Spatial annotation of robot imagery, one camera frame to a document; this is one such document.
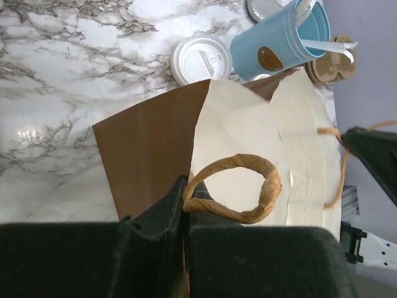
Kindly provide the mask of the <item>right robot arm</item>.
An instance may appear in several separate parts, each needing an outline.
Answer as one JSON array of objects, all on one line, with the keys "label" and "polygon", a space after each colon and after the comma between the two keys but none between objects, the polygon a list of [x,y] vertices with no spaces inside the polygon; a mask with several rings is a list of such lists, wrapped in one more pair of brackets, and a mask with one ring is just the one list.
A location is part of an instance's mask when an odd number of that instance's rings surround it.
[{"label": "right robot arm", "polygon": [[[381,131],[395,126],[396,121],[375,124],[367,129],[354,127],[341,136],[345,149],[342,161],[342,180],[345,180],[347,160],[354,156],[368,172],[392,203],[396,203],[396,133]],[[341,222],[340,243],[347,262],[368,267],[396,271],[396,244],[373,233]]]}]

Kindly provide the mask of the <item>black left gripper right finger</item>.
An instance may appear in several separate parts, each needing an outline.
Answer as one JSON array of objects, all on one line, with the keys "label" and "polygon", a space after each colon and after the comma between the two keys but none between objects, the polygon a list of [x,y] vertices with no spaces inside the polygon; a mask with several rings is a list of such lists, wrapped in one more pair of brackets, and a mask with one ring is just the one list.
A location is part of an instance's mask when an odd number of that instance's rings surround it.
[{"label": "black left gripper right finger", "polygon": [[191,297],[355,297],[339,242],[318,227],[242,226],[192,212],[185,235]]}]

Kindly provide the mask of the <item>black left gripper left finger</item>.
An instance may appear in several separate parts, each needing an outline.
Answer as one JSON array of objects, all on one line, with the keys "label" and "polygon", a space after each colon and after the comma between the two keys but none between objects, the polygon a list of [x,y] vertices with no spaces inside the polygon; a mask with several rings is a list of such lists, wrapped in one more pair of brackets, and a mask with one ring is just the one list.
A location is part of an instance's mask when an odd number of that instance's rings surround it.
[{"label": "black left gripper left finger", "polygon": [[182,297],[182,195],[119,222],[1,226],[2,297]]}]

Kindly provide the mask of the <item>brown paper bag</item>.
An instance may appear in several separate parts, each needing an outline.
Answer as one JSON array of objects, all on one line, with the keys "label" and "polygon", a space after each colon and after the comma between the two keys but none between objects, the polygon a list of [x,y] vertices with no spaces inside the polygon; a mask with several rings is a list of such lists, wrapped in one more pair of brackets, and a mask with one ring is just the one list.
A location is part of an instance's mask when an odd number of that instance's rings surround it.
[{"label": "brown paper bag", "polygon": [[136,218],[179,176],[184,288],[188,215],[242,226],[318,227],[339,242],[341,134],[303,70],[239,84],[207,79],[93,126],[118,217]]}]

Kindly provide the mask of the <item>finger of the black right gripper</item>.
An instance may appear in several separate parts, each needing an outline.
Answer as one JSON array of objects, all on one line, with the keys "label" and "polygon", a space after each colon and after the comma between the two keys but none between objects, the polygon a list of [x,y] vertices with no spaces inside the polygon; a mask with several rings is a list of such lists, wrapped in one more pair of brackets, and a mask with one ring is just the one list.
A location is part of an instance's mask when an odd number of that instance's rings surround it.
[{"label": "finger of the black right gripper", "polygon": [[396,133],[354,127],[342,134],[341,140],[395,204]]}]

